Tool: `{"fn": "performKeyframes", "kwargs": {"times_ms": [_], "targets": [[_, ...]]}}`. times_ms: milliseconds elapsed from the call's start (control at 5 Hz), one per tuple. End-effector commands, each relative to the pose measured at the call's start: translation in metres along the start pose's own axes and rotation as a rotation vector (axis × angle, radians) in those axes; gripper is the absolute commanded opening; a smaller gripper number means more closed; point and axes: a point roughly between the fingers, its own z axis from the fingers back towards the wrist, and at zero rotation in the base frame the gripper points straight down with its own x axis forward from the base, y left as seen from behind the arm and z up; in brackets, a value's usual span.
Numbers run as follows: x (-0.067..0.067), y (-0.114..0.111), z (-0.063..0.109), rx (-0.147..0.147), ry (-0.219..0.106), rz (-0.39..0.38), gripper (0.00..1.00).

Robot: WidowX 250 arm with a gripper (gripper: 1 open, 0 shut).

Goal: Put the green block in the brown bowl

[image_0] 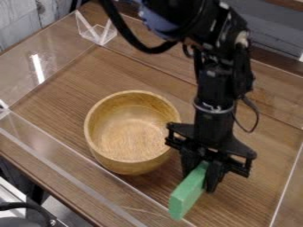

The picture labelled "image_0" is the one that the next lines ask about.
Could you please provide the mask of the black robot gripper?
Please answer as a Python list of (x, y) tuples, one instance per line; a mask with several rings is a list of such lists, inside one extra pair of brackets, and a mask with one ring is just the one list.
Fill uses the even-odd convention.
[(257, 152), (234, 134), (235, 101), (227, 106), (195, 101), (194, 110), (194, 123), (167, 123), (166, 144), (181, 153), (183, 176), (189, 176), (203, 161), (209, 163), (205, 189), (214, 193), (229, 172), (250, 176)]

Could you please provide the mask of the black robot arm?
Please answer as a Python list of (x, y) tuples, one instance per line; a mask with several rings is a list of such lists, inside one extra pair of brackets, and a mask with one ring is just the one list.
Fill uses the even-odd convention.
[(250, 176), (257, 152), (235, 137), (237, 103), (254, 103), (246, 94), (254, 89), (247, 22), (223, 0), (133, 0), (141, 6), (145, 26), (163, 43), (150, 47), (133, 33), (113, 0), (99, 0), (126, 41), (150, 54), (177, 44), (194, 60), (198, 84), (194, 123), (167, 124), (166, 144), (181, 151), (186, 175), (207, 163), (203, 188), (215, 192), (230, 172)]

